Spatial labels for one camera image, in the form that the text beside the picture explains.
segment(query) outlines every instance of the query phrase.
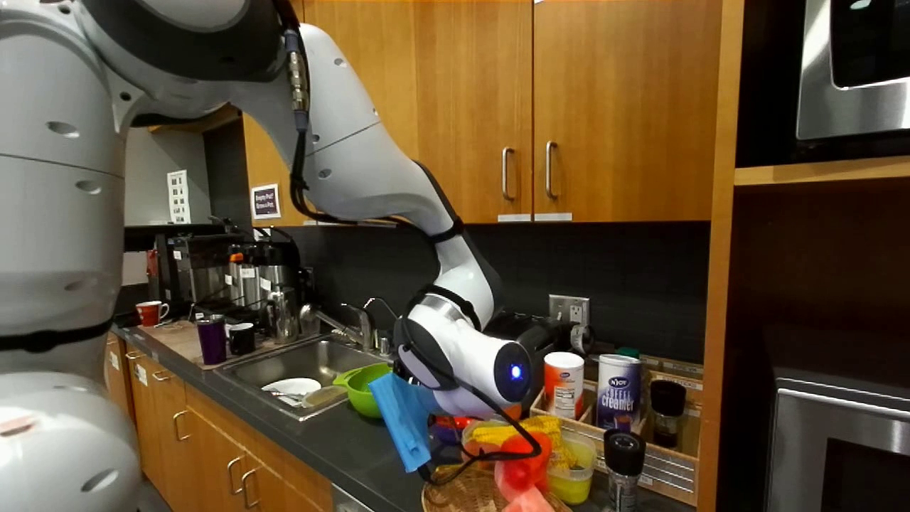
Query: cabinet handle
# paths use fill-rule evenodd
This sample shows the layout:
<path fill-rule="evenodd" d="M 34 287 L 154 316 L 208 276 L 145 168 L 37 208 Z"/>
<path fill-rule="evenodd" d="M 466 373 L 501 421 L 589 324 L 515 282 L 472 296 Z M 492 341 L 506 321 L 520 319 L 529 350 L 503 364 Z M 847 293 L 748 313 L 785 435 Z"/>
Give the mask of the cabinet handle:
<path fill-rule="evenodd" d="M 543 188 L 546 188 L 546 196 L 549 196 L 549 199 L 557 199 L 557 196 L 560 196 L 560 193 L 552 188 L 552 156 L 555 156 L 557 148 L 560 148 L 560 145 L 552 142 L 552 139 L 546 139 L 546 145 L 543 145 Z"/>
<path fill-rule="evenodd" d="M 233 469 L 236 469 L 236 464 L 242 464 L 242 461 L 245 461 L 245 455 L 236 455 L 236 458 L 228 461 L 228 489 L 230 489 L 233 495 L 242 495 L 242 492 L 245 492 L 245 489 L 242 489 L 242 481 L 233 478 Z"/>
<path fill-rule="evenodd" d="M 193 435 L 182 432 L 182 415 L 188 415 L 188 412 L 191 412 L 191 410 L 179 410 L 179 412 L 171 415 L 171 427 L 173 427 L 176 444 L 193 438 Z"/>
<path fill-rule="evenodd" d="M 515 148 L 509 148 L 509 145 L 501 154 L 501 193 L 506 202 L 515 202 L 512 185 L 509 185 L 512 154 L 515 154 Z"/>
<path fill-rule="evenodd" d="M 259 469 L 253 466 L 253 469 L 247 469 L 247 472 L 239 478 L 239 486 L 242 486 L 242 495 L 245 495 L 245 509 L 259 509 L 256 489 L 247 492 L 247 489 L 250 489 L 247 481 L 253 481 L 256 472 L 259 472 Z"/>

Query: kitchen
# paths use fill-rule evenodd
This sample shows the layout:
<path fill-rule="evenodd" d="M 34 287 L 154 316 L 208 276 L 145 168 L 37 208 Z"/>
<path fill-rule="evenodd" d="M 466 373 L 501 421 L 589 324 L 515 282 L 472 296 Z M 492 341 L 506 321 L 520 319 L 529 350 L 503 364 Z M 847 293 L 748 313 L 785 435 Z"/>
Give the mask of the kitchen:
<path fill-rule="evenodd" d="M 498 137 L 492 134 L 492 125 L 486 122 L 489 114 L 481 111 L 481 105 L 486 105 L 489 97 L 475 100 L 469 97 L 469 91 L 458 97 L 458 88 L 452 85 L 455 80 L 452 82 L 441 80 L 441 77 L 449 77 L 452 68 L 466 74 L 472 71 L 472 65 L 458 65 L 452 63 L 452 57 L 449 60 L 438 57 L 438 60 L 429 60 L 429 68 L 424 68 L 424 74 L 418 77 L 418 71 L 407 60 L 384 63 L 373 40 L 355 37 L 358 23 L 370 23 L 370 34 L 387 40 L 387 48 L 384 48 L 387 54 L 449 51 L 449 46 L 441 46 L 438 40 L 464 37 L 464 40 L 475 40 L 481 48 L 472 48 L 472 51 L 466 48 L 466 54 L 455 54 L 455 57 L 469 63 L 483 63 L 481 65 L 483 71 L 489 68 L 503 71 L 503 63 L 486 63 L 481 57 L 489 57 L 486 51 L 495 46 L 495 48 L 509 48 L 503 51 L 503 60 L 529 63 L 529 54 L 520 54 L 520 51 L 529 51 L 526 40 L 552 37 L 555 28 L 546 26 L 552 17 L 537 11 L 540 20 L 532 34 L 529 6 L 518 6 L 518 3 L 483 6 L 492 11 L 483 11 L 481 6 L 469 6 L 469 9 L 461 9 L 458 17 L 452 11 L 432 14 L 432 9 L 427 9 L 421 11 L 421 23 L 415 23 L 412 17 L 395 14 L 395 9 L 390 6 L 384 6 L 381 11 L 375 11 L 373 6 L 370 11 L 367 3 L 358 3 L 355 9 L 361 11 L 361 17 L 353 17 L 344 9 L 333 11 L 333 6 L 324 6 L 324 3 L 307 3 L 304 20 L 321 23 L 338 37 L 347 57 L 361 71 L 395 139 L 421 162 L 427 162 L 432 171 L 449 168 L 452 162 L 458 162 L 455 168 L 478 168 L 466 145 L 492 142 L 495 148 L 486 154 L 501 156 L 503 142 L 498 142 Z M 637 20 L 634 11 L 648 11 L 648 6 L 628 6 L 628 3 L 614 3 L 611 9 L 628 9 L 628 20 Z M 907 171 L 910 165 L 904 159 L 870 159 L 870 162 L 842 159 L 842 162 L 825 162 L 825 165 L 822 162 L 774 165 L 774 168 L 762 165 L 762 168 L 737 171 L 737 156 L 734 156 L 737 108 L 734 105 L 739 97 L 737 68 L 739 68 L 739 48 L 742 48 L 739 34 L 742 34 L 745 6 L 702 3 L 702 9 L 705 9 L 702 23 L 708 26 L 708 34 L 719 37 L 722 46 L 705 37 L 705 43 L 697 46 L 702 48 L 697 63 L 705 71 L 697 77 L 683 74 L 688 68 L 677 71 L 680 80 L 691 85 L 688 88 L 691 111 L 668 111 L 668 105 L 651 105 L 648 111 L 646 94 L 637 97 L 640 102 L 634 102 L 634 94 L 628 94 L 626 102 L 637 105 L 634 119 L 643 119 L 643 114 L 651 114 L 646 119 L 654 125 L 643 122 L 637 137 L 634 131 L 631 134 L 623 131 L 628 137 L 623 139 L 623 148 L 631 156 L 648 154 L 657 159 L 657 162 L 648 162 L 651 171 L 657 168 L 657 176 L 651 176 L 651 182 L 646 179 L 646 185 L 654 185 L 654 179 L 665 179 L 665 176 L 680 176 L 680 182 L 665 182 L 665 191 L 657 185 L 654 196 L 660 193 L 668 196 L 663 199 L 663 205 L 668 205 L 680 191 L 702 188 L 697 199 L 680 202 L 677 210 L 660 210 L 660 208 L 654 210 L 654 205 L 648 205 L 651 210 L 648 208 L 634 210 L 634 202 L 628 202 L 628 210 L 620 210 L 620 208 L 594 210 L 594 213 L 586 213 L 583 208 L 577 213 L 572 208 L 560 210 L 560 202 L 549 205 L 552 199 L 546 199 L 546 191 L 543 191 L 546 139 L 535 139 L 526 148 L 515 145 L 515 154 L 506 151 L 509 154 L 506 174 L 512 176 L 512 171 L 520 171 L 518 179 L 512 182 L 506 179 L 509 182 L 506 193 L 501 191 L 501 174 L 498 174 L 501 168 L 492 171 L 492 182 L 475 174 L 464 176 L 464 179 L 475 179 L 478 185 L 486 179 L 483 191 L 475 191 L 475 185 L 458 182 L 458 176 L 444 176 L 441 182 L 446 191 L 455 191 L 452 196 L 458 208 L 461 202 L 466 202 L 464 216 L 481 250 L 492 259 L 492 265 L 498 267 L 506 284 L 503 304 L 509 310 L 546 313 L 546 293 L 583 293 L 592 299 L 594 338 L 609 344 L 634 344 L 643 353 L 702 364 L 705 404 L 702 404 L 697 503 L 700 509 L 748 509 L 748 506 L 759 506 L 762 501 L 762 489 L 756 489 L 759 484 L 754 484 L 754 481 L 762 481 L 762 449 L 751 444 L 751 435 L 754 435 L 751 427 L 768 421 L 765 415 L 759 415 L 759 407 L 754 410 L 748 407 L 751 401 L 768 404 L 768 395 L 751 395 L 756 381 L 768 384 L 768 364 L 754 364 L 754 361 L 768 361 L 768 353 L 762 350 L 765 341 L 771 344 L 776 338 L 793 336 L 793 330 L 768 327 L 774 324 L 774 319 L 782 316 L 782 310 L 788 310 L 791 316 L 788 321 L 779 321 L 779 324 L 793 324 L 796 319 L 796 324 L 816 327 L 822 333 L 862 324 L 865 333 L 870 333 L 867 338 L 879 338 L 879 344 L 884 344 L 873 353 L 887 353 L 893 356 L 893 361 L 899 361 L 901 353 L 907 353 L 899 347 L 899 338 L 904 333 L 899 319 L 904 313 L 901 304 L 907 304 L 907 282 L 901 279 L 904 273 L 899 273 L 901 270 L 899 262 L 904 262 L 901 253 L 907 253 L 907 245 L 904 245 L 907 236 L 901 236 L 899 219 L 901 213 L 907 213 L 907 208 L 899 202 L 899 196 L 904 196 L 901 179 L 910 174 Z M 472 14 L 486 23 L 520 20 L 523 26 L 495 31 L 481 20 L 472 20 Z M 495 40 L 483 46 L 483 37 L 472 34 L 472 28 L 483 34 L 520 34 L 518 40 L 523 43 L 509 46 L 506 40 Z M 427 46 L 412 48 L 412 40 L 404 34 L 415 34 L 415 31 L 421 31 L 421 37 L 429 37 Z M 586 63 L 586 60 L 577 60 L 577 54 L 572 51 L 560 54 L 557 60 Z M 535 65 L 535 77 L 532 77 L 532 65 L 523 71 L 515 71 L 515 68 L 503 71 L 506 80 L 518 77 L 518 82 L 523 80 L 535 82 L 535 108 L 523 105 L 526 114 L 512 114 L 520 119 L 518 131 L 523 139 L 532 139 L 529 131 L 540 134 L 543 125 L 549 122 L 546 119 L 549 111 L 557 111 L 557 108 L 546 108 L 555 100 L 543 97 L 552 82 L 563 82 L 572 94 L 586 91 L 586 85 L 572 85 L 572 74 L 566 68 L 552 71 L 543 65 L 546 63 Z M 646 77 L 657 74 L 654 68 L 646 68 L 646 63 L 637 71 Z M 452 108 L 449 111 L 441 108 L 435 111 L 435 117 L 424 119 L 424 111 L 432 111 L 432 105 L 441 102 L 438 88 L 444 88 L 446 102 L 452 102 Z M 526 94 L 526 85 L 523 88 L 509 85 L 501 94 L 520 97 Z M 446 125 L 455 125 L 452 119 L 466 122 L 464 119 L 466 114 L 469 114 L 469 122 L 483 122 L 483 125 L 481 128 L 464 125 L 464 139 L 458 137 L 444 142 L 432 139 L 432 137 L 444 137 L 432 131 L 444 131 Z M 680 119 L 691 122 L 691 131 L 685 134 L 694 137 L 694 142 L 685 142 L 683 148 L 671 145 L 671 139 L 677 139 Z M 586 134 L 617 134 L 620 128 L 586 125 Z M 239 137 L 239 131 L 242 128 L 228 125 L 222 128 L 222 134 L 213 134 L 213 137 L 230 139 L 230 137 Z M 555 137 L 557 142 L 555 151 L 592 145 L 586 139 L 572 142 L 572 134 L 566 137 L 569 137 L 566 142 Z M 262 148 L 250 148 L 250 139 L 247 139 L 245 156 L 250 165 L 250 185 L 284 182 L 284 174 L 276 165 L 256 162 L 267 156 L 262 156 Z M 603 159 L 580 162 L 580 168 L 586 165 L 606 168 Z M 472 208 L 469 196 L 481 196 L 481 193 L 518 196 L 518 202 L 506 199 L 506 205 L 501 205 L 498 199 L 495 208 L 489 208 L 489 202 L 483 208 L 478 199 L 478 208 Z M 566 210 L 577 216 L 574 225 L 546 222 L 546 219 L 566 219 Z M 319 287 L 327 296 L 350 299 L 355 304 L 361 304 L 367 296 L 384 296 L 392 307 L 401 310 L 410 302 L 410 293 L 418 290 L 427 282 L 427 276 L 432 276 L 432 262 L 427 262 L 429 253 L 412 233 L 387 230 L 387 228 L 344 228 L 344 230 L 341 228 L 296 228 L 293 236 L 301 253 L 313 262 Z M 850 316 L 853 321 L 847 327 L 839 327 L 833 321 L 833 319 L 850 319 Z M 742 452 L 748 455 L 748 461 L 754 461 L 745 472 L 737 464 L 737 455 Z"/>

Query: backsplash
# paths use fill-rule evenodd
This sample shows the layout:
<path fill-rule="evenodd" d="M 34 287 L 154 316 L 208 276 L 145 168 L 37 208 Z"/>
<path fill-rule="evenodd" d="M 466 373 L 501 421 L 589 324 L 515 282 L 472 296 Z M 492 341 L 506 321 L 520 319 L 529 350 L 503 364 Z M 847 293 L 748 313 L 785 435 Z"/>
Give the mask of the backsplash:
<path fill-rule="evenodd" d="M 404 310 L 435 279 L 432 247 L 404 228 L 290 228 L 319 293 Z M 549 293 L 592 299 L 597 341 L 702 361 L 708 225 L 481 225 L 501 307 L 546 316 Z"/>

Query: electrical outlet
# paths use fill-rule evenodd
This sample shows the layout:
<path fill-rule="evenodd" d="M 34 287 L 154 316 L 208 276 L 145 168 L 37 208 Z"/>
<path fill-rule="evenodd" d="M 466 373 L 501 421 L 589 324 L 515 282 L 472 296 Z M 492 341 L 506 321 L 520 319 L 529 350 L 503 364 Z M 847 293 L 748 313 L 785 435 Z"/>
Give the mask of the electrical outlet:
<path fill-rule="evenodd" d="M 589 299 L 549 293 L 549 319 L 572 321 L 572 324 L 580 324 L 583 330 L 589 330 Z"/>

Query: upper cabinet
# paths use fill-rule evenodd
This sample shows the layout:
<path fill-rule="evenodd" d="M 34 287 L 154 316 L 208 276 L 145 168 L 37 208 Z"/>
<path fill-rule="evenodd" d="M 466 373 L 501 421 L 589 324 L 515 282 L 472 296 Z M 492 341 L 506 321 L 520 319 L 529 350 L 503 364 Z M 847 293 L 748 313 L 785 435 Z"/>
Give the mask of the upper cabinet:
<path fill-rule="evenodd" d="M 333 34 L 392 139 L 464 222 L 711 216 L 719 0 L 307 0 L 299 11 Z"/>

